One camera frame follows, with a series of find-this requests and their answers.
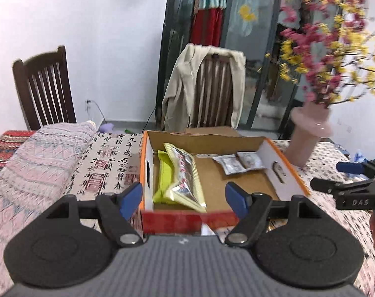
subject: cardboard box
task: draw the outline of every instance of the cardboard box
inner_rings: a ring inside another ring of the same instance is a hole
[[[157,191],[160,161],[157,151],[171,143],[195,156],[207,213],[198,213],[182,205],[153,204]],[[256,151],[266,170],[225,175],[222,167],[203,154],[233,154],[237,151]],[[290,200],[292,195],[309,192],[281,151],[266,137],[223,135],[189,135],[146,131],[143,135],[141,175],[144,198],[141,214],[144,233],[197,232],[202,223],[211,228],[232,226],[238,218],[226,202],[224,189],[233,181],[246,192],[263,192],[275,200]]]
[[[216,127],[196,127],[186,128],[186,134],[214,134],[224,136],[241,136],[235,129],[230,126],[216,126]]]

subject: wooden chair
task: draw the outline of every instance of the wooden chair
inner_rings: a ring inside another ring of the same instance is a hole
[[[230,59],[208,54],[199,67],[189,127],[231,126],[233,90]]]
[[[31,130],[58,122],[76,123],[65,46],[24,62],[18,59],[13,64],[13,76]]]

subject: snack package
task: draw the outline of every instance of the snack package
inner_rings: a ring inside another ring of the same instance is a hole
[[[266,168],[255,151],[238,151],[237,156],[248,171]]]
[[[153,203],[176,204],[177,202],[164,197],[165,191],[172,183],[174,165],[172,164],[167,152],[158,151],[157,156],[160,161],[160,169],[158,171],[158,187],[153,196]]]
[[[164,197],[198,212],[206,212],[204,194],[194,157],[173,144],[164,143],[164,147],[174,166],[173,182],[164,192]]]
[[[247,171],[235,154],[216,156],[213,160],[223,167],[223,171],[226,175],[244,173]]]

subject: pink striped blanket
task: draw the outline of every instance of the pink striped blanket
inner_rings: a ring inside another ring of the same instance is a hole
[[[0,294],[12,285],[3,263],[6,244],[62,195],[95,132],[88,122],[44,126],[0,172]]]

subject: red fabric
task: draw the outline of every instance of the red fabric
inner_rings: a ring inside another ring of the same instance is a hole
[[[0,136],[0,171],[19,146],[35,131],[6,131]]]
[[[238,217],[233,211],[198,213],[194,211],[141,210],[143,233],[193,233],[200,232],[206,223],[211,229],[235,226]]]
[[[192,26],[190,42],[195,45],[218,47],[222,31],[222,19],[222,9],[199,10]]]

